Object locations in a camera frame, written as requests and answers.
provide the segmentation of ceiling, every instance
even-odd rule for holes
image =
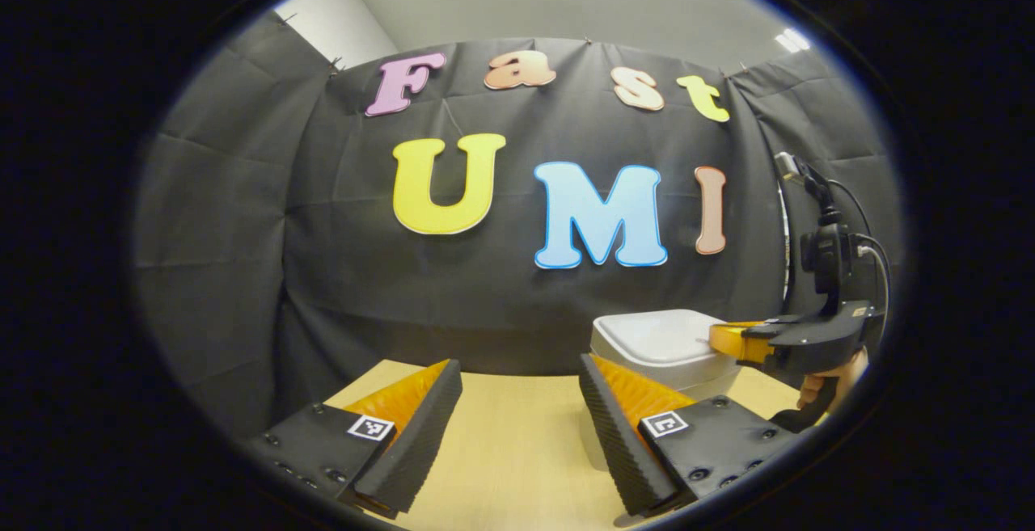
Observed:
[[[723,71],[786,56],[762,0],[363,0],[400,52],[471,38],[592,38]]]

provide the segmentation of pink letter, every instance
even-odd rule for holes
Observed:
[[[410,99],[403,94],[407,87],[411,93],[419,93],[427,84],[427,66],[442,68],[446,64],[443,53],[428,54],[403,60],[392,60],[381,64],[381,87],[374,105],[366,108],[366,116],[375,117],[388,113],[398,113],[410,107]]]

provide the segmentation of blue letter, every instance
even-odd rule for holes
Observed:
[[[535,168],[546,185],[546,245],[535,254],[540,268],[574,268],[582,253],[571,244],[571,225],[579,230],[589,256],[602,264],[624,227],[625,238],[615,253],[622,266],[657,266],[669,258],[657,230],[654,189],[661,174],[643,166],[618,172],[607,202],[576,164],[551,161]]]

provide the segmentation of wooden table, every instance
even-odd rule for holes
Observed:
[[[420,368],[381,361],[326,403],[341,408]],[[427,480],[410,512],[392,523],[414,531],[635,527],[611,475],[590,464],[578,376],[461,379],[464,391]],[[767,417],[798,402],[798,391],[749,367],[728,395]]]

